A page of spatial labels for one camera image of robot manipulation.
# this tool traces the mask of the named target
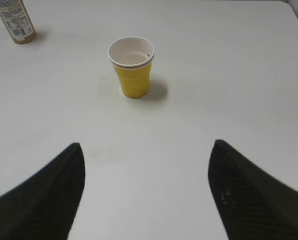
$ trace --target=cup rim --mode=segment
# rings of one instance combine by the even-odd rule
[[[152,47],[152,55],[146,61],[143,61],[143,62],[140,62],[140,63],[137,63],[137,64],[123,64],[123,63],[120,63],[120,62],[117,62],[117,61],[113,60],[112,57],[110,56],[110,53],[109,53],[110,52],[110,48],[116,42],[118,42],[120,40],[123,40],[123,39],[142,39],[142,40],[145,40]],[[154,58],[154,55],[155,55],[155,48],[154,48],[154,45],[150,41],[148,41],[147,39],[145,39],[143,37],[139,37],[139,36],[126,36],[126,37],[119,38],[116,41],[114,41],[113,43],[111,43],[110,46],[108,47],[107,54],[108,54],[108,57],[109,57],[110,62],[112,62],[114,65],[117,65],[117,66],[120,66],[120,67],[124,67],[124,68],[135,68],[135,67],[140,67],[142,65],[145,65],[148,62],[151,62],[153,60],[153,58]]]

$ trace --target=plastic cup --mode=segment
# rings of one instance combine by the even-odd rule
[[[124,37],[110,45],[108,56],[126,97],[138,99],[148,92],[154,55],[154,46],[141,37]]]

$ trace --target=white table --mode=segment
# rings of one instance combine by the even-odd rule
[[[70,240],[226,239],[207,178],[215,139],[298,190],[298,20],[279,1],[26,1],[0,20],[0,195],[80,142]],[[152,90],[122,95],[107,47],[155,46]]]

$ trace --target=nutrition label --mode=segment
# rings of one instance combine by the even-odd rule
[[[11,35],[22,41],[34,31],[20,0],[0,0],[0,14]]]

